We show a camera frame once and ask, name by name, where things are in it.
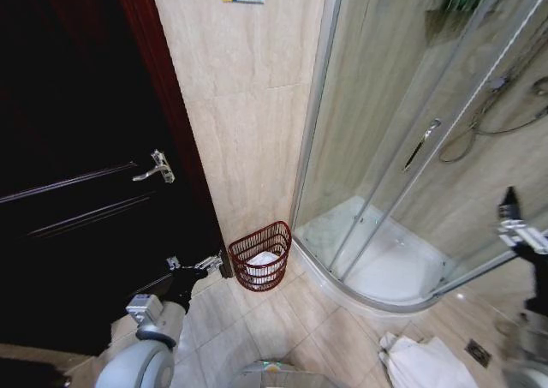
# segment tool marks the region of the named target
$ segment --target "floor drain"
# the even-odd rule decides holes
[[[489,354],[485,350],[485,348],[483,348],[481,345],[471,339],[465,350],[472,356],[472,358],[479,362],[483,366],[483,368],[487,368],[492,355]]]

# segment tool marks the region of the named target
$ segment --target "door handle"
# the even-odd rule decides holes
[[[145,174],[134,176],[133,181],[143,181],[152,174],[161,172],[164,181],[168,184],[171,184],[175,180],[175,175],[173,174],[173,171],[171,170],[170,164],[168,163],[168,160],[166,159],[164,153],[158,150],[154,150],[154,152],[151,154],[151,157],[152,159],[154,159],[156,166],[153,169],[147,171]]]
[[[420,139],[419,144],[417,144],[417,146],[413,150],[413,153],[409,157],[408,162],[405,163],[405,166],[403,167],[403,172],[407,171],[411,167],[411,164],[413,163],[414,158],[417,156],[422,146],[425,145],[425,142],[426,140],[428,140],[428,137],[430,137],[430,135],[432,134],[432,131],[436,129],[437,127],[439,127],[440,125],[442,125],[442,122],[441,120],[437,118],[434,118],[430,122],[430,125],[426,129],[425,133],[422,135],[422,138]]]

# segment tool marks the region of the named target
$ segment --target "red wire basket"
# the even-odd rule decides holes
[[[267,291],[280,284],[288,264],[291,247],[291,231],[284,221],[276,221],[249,236],[232,242],[229,245],[229,255],[238,282],[245,288],[255,292]],[[257,264],[253,261],[262,253],[270,259],[267,264]]]

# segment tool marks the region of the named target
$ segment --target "shower enclosure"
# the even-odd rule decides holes
[[[413,312],[548,228],[548,1],[325,0],[292,225],[356,301]]]

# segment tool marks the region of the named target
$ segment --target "metal frame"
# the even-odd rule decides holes
[[[497,0],[484,0],[480,7],[476,10],[474,13],[473,19],[468,23],[468,27],[466,29],[466,32],[462,35],[461,43],[457,45],[456,49],[459,50],[462,46],[462,41],[466,38],[466,34],[474,31],[475,28],[481,23],[483,20],[483,17],[485,14],[490,10],[491,5],[494,1]],[[483,275],[492,269],[495,269],[499,267],[502,264],[505,264],[506,262],[509,262],[510,260],[514,259],[515,255],[513,252],[508,251],[507,253],[496,257],[495,259],[485,263],[484,265],[477,267],[476,269],[472,270],[471,272],[465,274],[464,276],[458,278],[457,280],[445,284],[443,287],[439,288],[432,294],[432,298],[429,300],[422,302],[420,304],[415,304],[413,306],[395,306],[390,304],[384,304],[382,302],[374,301],[369,298],[364,297],[363,295],[358,294],[357,292],[351,290],[348,286],[344,285],[343,281],[350,273],[351,269],[355,266],[358,259],[364,254],[364,252],[367,249],[367,246],[371,243],[371,240],[377,233],[379,227],[382,225],[382,223],[391,215],[391,213],[397,208],[397,206],[400,204],[401,200],[405,197],[405,195],[409,192],[411,187],[415,184],[415,182],[418,180],[424,169],[427,167],[427,165],[430,163],[436,152],[440,149],[440,147],[443,145],[446,138],[449,136],[452,129],[457,125],[458,121],[461,119],[461,117],[464,115],[466,110],[468,109],[469,105],[472,104],[473,100],[477,96],[477,94],[480,92],[480,89],[485,85],[485,83],[488,81],[490,75],[494,71],[494,69],[498,66],[500,61],[503,59],[503,57],[508,52],[509,48],[514,44],[516,38],[521,33],[522,29],[526,26],[526,24],[529,22],[529,19],[534,14],[534,12],[537,10],[538,6],[542,3],[542,0],[528,0],[525,2],[524,5],[521,6],[519,11],[516,13],[518,16],[521,15],[521,19],[518,21],[521,21],[519,23],[517,29],[515,27],[510,27],[508,29],[508,37],[509,41],[504,46],[501,46],[499,48],[498,53],[493,53],[493,60],[491,62],[491,67],[487,70],[487,73],[485,75],[476,75],[476,78],[474,79],[474,88],[473,91],[468,95],[468,98],[466,99],[466,102],[460,107],[458,110],[454,112],[454,114],[450,117],[450,126],[447,128],[445,133],[439,138],[438,143],[436,146],[432,149],[430,154],[427,156],[427,158],[422,162],[421,166],[418,168],[417,171],[412,175],[410,180],[405,184],[404,188],[400,192],[400,194],[396,197],[396,199],[392,202],[392,205],[390,206],[389,210],[384,214],[384,216],[380,219],[379,223],[376,225],[375,229],[373,229],[372,233],[370,234],[368,240],[366,241],[365,245],[362,247],[361,251],[358,253],[358,255],[354,258],[352,261],[352,264],[348,267],[348,269],[345,271],[345,273],[341,276],[341,278],[336,278],[332,275],[332,273],[329,271],[335,262],[337,261],[337,258],[340,256],[343,246],[341,246],[337,250],[337,254],[334,257],[334,260],[329,265],[329,268],[326,268],[323,263],[321,263],[319,260],[317,260],[316,257],[313,256],[313,253],[311,253],[304,244],[300,242],[298,238],[295,238],[295,242],[298,244],[299,248],[303,251],[303,253],[311,259],[311,261],[314,262],[314,265],[317,266],[317,268],[324,273],[324,275],[331,280],[331,282],[335,282],[337,287],[342,288],[342,290],[348,294],[353,296],[353,298],[356,301],[360,301],[364,304],[366,304],[369,307],[375,307],[378,309],[383,309],[385,311],[391,311],[395,313],[411,313],[420,311],[421,309],[425,309],[426,307],[431,306],[435,301],[444,293],[449,292],[453,290],[454,288],[457,288],[461,286],[462,284],[475,279],[476,277]],[[309,105],[308,105],[308,112],[307,112],[307,122],[305,125],[305,131],[304,131],[304,137],[303,142],[301,146],[301,155],[299,158],[299,169],[297,173],[297,179],[295,183],[295,192],[294,192],[294,200],[291,207],[291,227],[294,228],[296,224],[296,218],[297,218],[297,212],[299,210],[299,206],[301,203],[301,197],[302,192],[304,189],[304,184],[306,180],[306,173],[307,173],[307,166],[310,161],[311,152],[312,152],[312,146],[313,146],[313,137],[315,133],[315,126],[318,121],[319,116],[319,108],[321,105],[321,99],[322,94],[324,91],[324,85],[325,85],[325,77],[327,75],[327,69],[329,66],[329,58],[331,55],[331,47],[333,45],[333,39],[335,35],[335,31],[337,28],[337,17],[339,14],[339,9],[341,5],[341,0],[325,0],[325,7],[324,7],[324,13],[322,16],[322,23],[321,23],[321,31],[319,36],[319,47],[318,47],[318,53],[316,56],[316,62],[314,64],[314,76],[313,76],[313,83],[311,88],[311,95],[309,99]],[[455,55],[448,61],[447,65],[444,67],[444,69],[441,72],[440,78],[443,78],[443,76],[446,74],[447,70],[450,68],[452,63],[456,60]],[[415,117],[414,121],[416,122],[418,119],[421,118],[423,115],[428,102],[430,101],[430,98],[435,93],[437,87],[434,87],[429,94],[429,97],[426,99],[425,103],[423,104],[421,110],[419,110],[417,116]],[[407,132],[407,134],[402,139],[402,142],[405,141],[409,136],[411,135],[411,128]],[[401,151],[402,144],[399,145],[399,147],[395,150],[394,155],[390,159],[394,159],[399,152]],[[384,169],[383,175],[379,178],[378,183],[375,185],[375,188],[372,190],[372,193],[370,194],[368,200],[360,210],[361,215],[365,209],[367,204],[371,201],[374,194],[377,192],[379,187],[382,185],[383,180],[386,177],[387,171],[390,168],[390,165],[392,164],[392,161],[388,163],[388,165]],[[347,235],[344,238],[344,241],[342,244],[344,244],[348,237],[350,236],[353,228],[356,225],[356,222],[359,220],[359,218],[354,219],[354,223],[350,229],[350,231],[347,233]]]
[[[341,0],[324,0],[324,12],[322,14],[319,31],[318,50],[316,51],[312,85],[308,98],[307,119],[303,131],[301,153],[299,155],[299,164],[295,179],[295,191],[293,192],[293,202],[291,203],[291,213],[289,217],[289,226],[291,229],[295,227],[297,211],[301,204],[302,191],[307,175],[308,163],[310,161],[319,107],[321,106],[321,100],[324,94],[325,77],[327,76],[327,69],[329,67],[331,48],[333,46],[333,39],[335,38],[340,8]]]

